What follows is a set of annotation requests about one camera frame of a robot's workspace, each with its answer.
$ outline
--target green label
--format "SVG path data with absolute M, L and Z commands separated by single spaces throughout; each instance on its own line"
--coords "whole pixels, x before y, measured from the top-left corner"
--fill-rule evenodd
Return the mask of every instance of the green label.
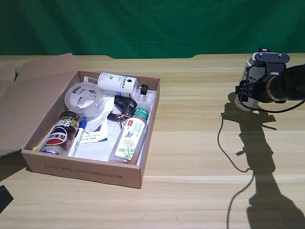
M 133 115 L 142 116 L 143 118 L 145 118 L 146 121 L 148 119 L 148 112 L 144 108 L 137 108 Z

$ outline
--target cardboard box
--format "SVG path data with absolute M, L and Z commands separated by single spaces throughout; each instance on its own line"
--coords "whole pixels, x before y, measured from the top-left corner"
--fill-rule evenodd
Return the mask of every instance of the cardboard box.
M 141 188 L 159 101 L 159 78 L 127 75 L 156 91 L 137 166 L 32 151 L 66 110 L 64 96 L 68 89 L 85 76 L 98 78 L 101 72 L 77 70 L 70 53 L 25 63 L 14 83 L 12 69 L 0 71 L 1 84 L 5 82 L 0 88 L 0 155 L 21 150 L 32 172 Z

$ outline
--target white bottle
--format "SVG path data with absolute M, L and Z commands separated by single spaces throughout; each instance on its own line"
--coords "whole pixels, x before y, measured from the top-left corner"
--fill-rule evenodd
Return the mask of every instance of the white bottle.
M 132 165 L 137 163 L 146 137 L 146 121 L 151 109 L 146 102 L 146 95 L 147 86 L 146 89 L 141 88 L 141 93 L 136 97 L 136 110 L 133 116 L 125 121 L 108 161 Z
M 97 84 L 104 91 L 115 92 L 115 95 L 134 98 L 139 94 L 141 85 L 137 78 L 116 75 L 112 73 L 101 73 L 99 79 L 84 77 L 84 81 Z
M 242 80 L 246 80 L 247 79 L 247 74 L 249 74 L 249 83 L 254 83 L 257 80 L 259 80 L 260 78 L 263 77 L 263 75 L 265 74 L 265 68 L 263 67 L 252 67 L 253 63 L 255 62 L 255 60 L 253 58 L 249 58 L 247 60 L 246 66 L 244 67 L 244 73 L 242 76 Z M 258 101 L 248 97 L 248 102 L 243 102 L 244 105 L 251 107 L 251 108 L 257 108 L 258 107 Z M 237 94 L 235 96 L 235 105 L 244 111 L 251 111 L 249 108 L 244 107 L 241 102 L 240 102 L 240 98 L 239 95 Z

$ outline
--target marker pen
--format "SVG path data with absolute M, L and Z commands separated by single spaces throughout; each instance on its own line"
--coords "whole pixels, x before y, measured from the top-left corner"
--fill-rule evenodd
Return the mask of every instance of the marker pen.
M 75 137 L 75 139 L 74 139 L 74 141 L 73 141 L 73 143 L 70 147 L 68 156 L 75 156 L 76 150 L 78 148 L 78 145 L 80 144 L 81 137 L 82 137 L 82 134 L 85 131 L 86 125 L 87 125 L 87 120 L 82 120 L 81 124 L 80 124 L 80 128 L 78 129 L 76 137 Z

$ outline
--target tape roll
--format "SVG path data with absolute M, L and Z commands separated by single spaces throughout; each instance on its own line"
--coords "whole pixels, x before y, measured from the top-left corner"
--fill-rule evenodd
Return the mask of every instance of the tape roll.
M 70 111 L 87 121 L 98 117 L 104 109 L 100 88 L 89 82 L 71 87 L 65 95 L 65 104 Z

